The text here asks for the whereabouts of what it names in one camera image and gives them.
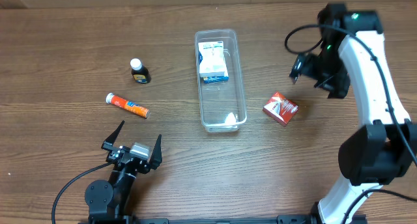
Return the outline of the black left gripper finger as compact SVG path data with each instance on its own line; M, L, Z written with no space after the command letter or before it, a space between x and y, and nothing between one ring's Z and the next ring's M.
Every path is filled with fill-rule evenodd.
M123 125L124 125L124 123L125 123L125 121L124 120L122 120L121 121L121 123L118 125L118 127L116 128L116 130L113 132L113 133L111 133L106 139L105 139L105 141L104 141L104 143L105 144L107 144L107 145L113 145L114 143L115 143L115 141L116 141L116 139L117 139L117 137L118 137L118 135L119 135L119 133L120 133L120 131L121 131L121 129L122 129L122 127L123 127Z
M162 163L162 149L161 149L162 135L160 134L156 140L152 151L149 165L151 169L157 169Z

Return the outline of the orange tablet tube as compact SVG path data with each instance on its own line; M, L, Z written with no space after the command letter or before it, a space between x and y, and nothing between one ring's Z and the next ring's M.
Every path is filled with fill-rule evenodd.
M121 98L120 96L114 95L113 93L109 93L106 96L106 103L115 105L117 107L120 107L124 110L127 110L127 111L131 112L131 113L139 115L140 117L143 117L145 119L147 119L149 117L150 113L151 113L150 110L147 109L146 107L143 107L139 104L128 101L124 98Z

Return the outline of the red white small box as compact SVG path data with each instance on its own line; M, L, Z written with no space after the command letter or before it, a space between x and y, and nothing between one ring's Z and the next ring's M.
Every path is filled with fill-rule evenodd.
M263 112L282 126L286 126L297 111L298 106L279 92L275 92L263 107Z

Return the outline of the dark bottle white cap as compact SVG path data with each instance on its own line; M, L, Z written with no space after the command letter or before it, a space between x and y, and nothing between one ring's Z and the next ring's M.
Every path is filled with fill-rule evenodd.
M131 74L136 83L147 84L151 82L151 75L140 59L134 58L130 61Z

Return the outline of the clear plastic container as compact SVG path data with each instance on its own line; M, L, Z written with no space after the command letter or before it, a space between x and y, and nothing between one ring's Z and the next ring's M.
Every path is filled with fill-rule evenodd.
M198 43L214 41L223 42L229 79L204 83L198 74ZM237 131L247 120L247 110L236 32L232 29L197 32L195 59L202 125L210 133Z

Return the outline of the white plaster box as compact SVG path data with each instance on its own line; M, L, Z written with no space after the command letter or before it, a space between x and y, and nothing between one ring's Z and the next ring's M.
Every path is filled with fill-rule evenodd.
M198 52L200 77L224 76L227 67L222 41L199 42Z

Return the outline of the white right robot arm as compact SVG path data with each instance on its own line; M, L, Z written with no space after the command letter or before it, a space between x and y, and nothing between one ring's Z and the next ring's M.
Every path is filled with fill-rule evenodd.
M340 176L308 215L280 215L282 223L365 223L358 214L374 193L416 163L416 125L396 92L385 54L382 24L374 10L326 5L317 16L319 54L299 51L290 73L315 80L330 98L353 90L359 128L339 148Z

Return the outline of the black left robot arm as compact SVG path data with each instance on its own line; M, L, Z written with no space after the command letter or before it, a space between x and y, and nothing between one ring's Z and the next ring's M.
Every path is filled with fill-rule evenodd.
M123 122L102 143L108 151L106 161L113 166L108 180L96 180L85 190L85 202L89 207L89 223L140 223L128 213L128 200L138 174L147 174L162 163L162 136L153 148L140 143L131 147L115 146Z

